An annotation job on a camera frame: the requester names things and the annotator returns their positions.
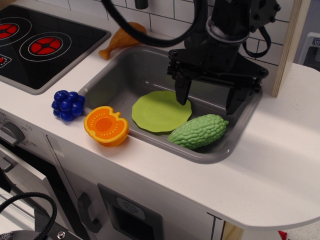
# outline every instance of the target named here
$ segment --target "white tile wall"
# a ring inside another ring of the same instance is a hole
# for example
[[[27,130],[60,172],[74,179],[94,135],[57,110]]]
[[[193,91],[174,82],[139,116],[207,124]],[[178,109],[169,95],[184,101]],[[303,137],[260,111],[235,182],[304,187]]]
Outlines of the white tile wall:
[[[86,13],[109,19],[101,0],[38,0],[72,11]],[[127,21],[138,22],[148,31],[163,34],[170,37],[180,36],[187,30],[194,18],[193,0],[148,0],[149,7],[144,10],[135,8],[135,0],[112,0],[118,11]],[[294,0],[277,0],[281,5],[281,11],[276,15],[275,23],[265,27],[274,43],[269,53],[257,60],[273,65],[279,64],[280,54],[283,48],[290,14]],[[208,0],[209,15],[215,5],[215,0]],[[259,31],[252,33],[247,40],[247,46],[258,52],[263,49],[265,42]],[[248,57],[241,48],[240,53]]]

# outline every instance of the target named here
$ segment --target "toy bitter melon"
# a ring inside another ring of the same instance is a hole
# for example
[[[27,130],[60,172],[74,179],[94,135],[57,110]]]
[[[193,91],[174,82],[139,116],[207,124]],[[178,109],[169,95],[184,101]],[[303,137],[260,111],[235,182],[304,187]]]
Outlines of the toy bitter melon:
[[[228,123],[219,115],[199,116],[176,128],[167,140],[187,149],[197,149],[221,138]]]

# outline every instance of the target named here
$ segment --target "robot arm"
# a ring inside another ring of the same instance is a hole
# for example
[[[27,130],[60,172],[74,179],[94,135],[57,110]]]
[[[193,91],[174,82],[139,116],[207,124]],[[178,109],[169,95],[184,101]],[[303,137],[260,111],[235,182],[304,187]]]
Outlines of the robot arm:
[[[268,70],[247,60],[238,51],[242,44],[251,57],[264,56],[271,45],[264,25],[273,23],[280,9],[276,0],[216,0],[205,24],[207,38],[197,46],[185,42],[186,49],[169,52],[167,73],[175,79],[177,101],[182,105],[186,103],[192,80],[230,88],[227,115],[233,114],[248,95],[258,93]],[[250,32],[257,29],[265,38],[267,49],[252,53],[247,50],[246,41]]]

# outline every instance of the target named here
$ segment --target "burner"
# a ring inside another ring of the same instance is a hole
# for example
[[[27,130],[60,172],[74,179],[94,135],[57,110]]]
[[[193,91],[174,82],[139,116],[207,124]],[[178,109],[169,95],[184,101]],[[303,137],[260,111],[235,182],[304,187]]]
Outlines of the burner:
[[[17,33],[19,26],[14,23],[0,25],[0,39],[6,39]]]
[[[58,51],[62,46],[62,40],[57,37],[43,37],[34,41],[30,47],[29,52],[38,55],[49,55]]]
[[[0,19],[0,47],[13,44],[25,37],[31,30],[31,22],[22,17]]]
[[[71,38],[61,32],[45,32],[25,41],[20,47],[20,55],[32,62],[55,59],[71,46]]]

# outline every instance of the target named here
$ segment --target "toy plate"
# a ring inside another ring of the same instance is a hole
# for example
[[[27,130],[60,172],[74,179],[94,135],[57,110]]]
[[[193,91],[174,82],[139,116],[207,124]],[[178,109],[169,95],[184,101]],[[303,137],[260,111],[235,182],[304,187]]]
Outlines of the toy plate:
[[[132,106],[132,119],[142,129],[153,133],[171,132],[191,116],[189,100],[181,105],[174,91],[153,91]]]

